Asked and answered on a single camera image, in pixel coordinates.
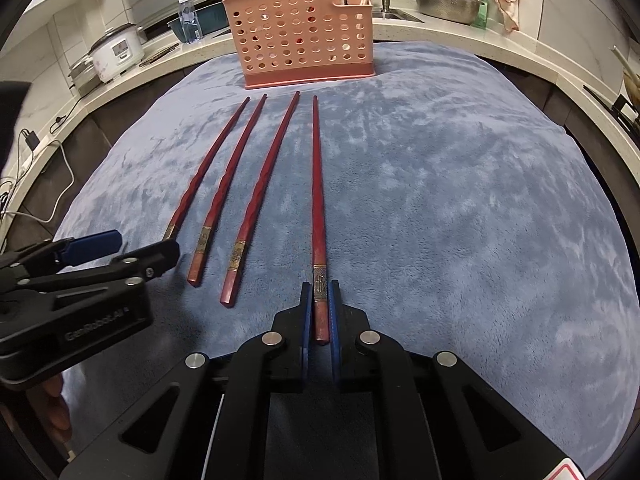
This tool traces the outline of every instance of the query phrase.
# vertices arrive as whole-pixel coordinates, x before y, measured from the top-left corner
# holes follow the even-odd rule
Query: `metal basin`
[[[415,0],[418,10],[427,16],[471,25],[478,15],[478,0]]]
[[[419,20],[418,18],[415,18],[414,16],[407,14],[406,12],[399,9],[389,9],[389,12],[385,12],[380,9],[380,7],[374,7],[372,13],[374,18],[385,18],[387,20],[405,20],[407,22],[423,23],[422,20]]]

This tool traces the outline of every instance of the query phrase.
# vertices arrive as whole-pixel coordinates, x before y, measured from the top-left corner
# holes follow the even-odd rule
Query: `red and white sticker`
[[[584,480],[584,476],[570,458],[565,458],[545,480]]]

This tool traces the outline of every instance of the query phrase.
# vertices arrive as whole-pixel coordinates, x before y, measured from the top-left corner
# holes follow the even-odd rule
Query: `kitchen sink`
[[[373,8],[374,18],[385,18],[387,20],[406,20],[408,22],[424,23],[422,20],[413,17],[410,14],[399,9],[389,9],[388,11],[382,10],[380,7]]]

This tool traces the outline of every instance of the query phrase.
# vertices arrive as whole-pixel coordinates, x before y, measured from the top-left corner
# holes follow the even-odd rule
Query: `green dish soap bottle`
[[[480,2],[480,9],[478,9],[478,15],[471,25],[477,28],[486,28],[486,14],[489,9],[489,0],[478,1]]]

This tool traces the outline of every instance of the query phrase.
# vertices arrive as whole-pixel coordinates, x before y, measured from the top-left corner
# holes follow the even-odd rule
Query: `countertop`
[[[380,6],[380,0],[373,1],[374,5]],[[507,35],[499,23],[493,22],[490,24],[490,28],[482,30],[432,18],[417,12],[415,0],[391,0],[391,7],[402,9],[419,18],[423,23],[374,18],[375,40],[433,41],[438,44],[462,48],[487,59],[500,61],[549,81],[570,97],[599,127],[620,154],[636,182],[640,184],[640,150],[613,117],[606,113],[582,87],[587,84],[607,100],[613,102],[616,94],[595,76],[570,60],[565,60],[563,68],[551,60],[539,56],[536,54],[536,44],[538,43],[536,40],[519,33]],[[175,43],[175,41],[172,32],[165,33],[145,43],[145,53],[151,54]],[[61,142],[65,140],[87,115],[124,93],[165,74],[233,52],[235,52],[235,46],[231,34],[206,36],[198,43],[182,44],[155,63],[143,68],[132,68],[112,82],[95,89],[81,99],[73,114],[53,137],[49,134],[41,137],[43,140],[34,154],[31,169],[15,189],[8,209],[17,210],[20,207],[29,188],[55,152],[56,147],[44,148],[44,146],[53,139]],[[7,216],[2,222],[0,238],[5,237],[12,220],[12,216]]]

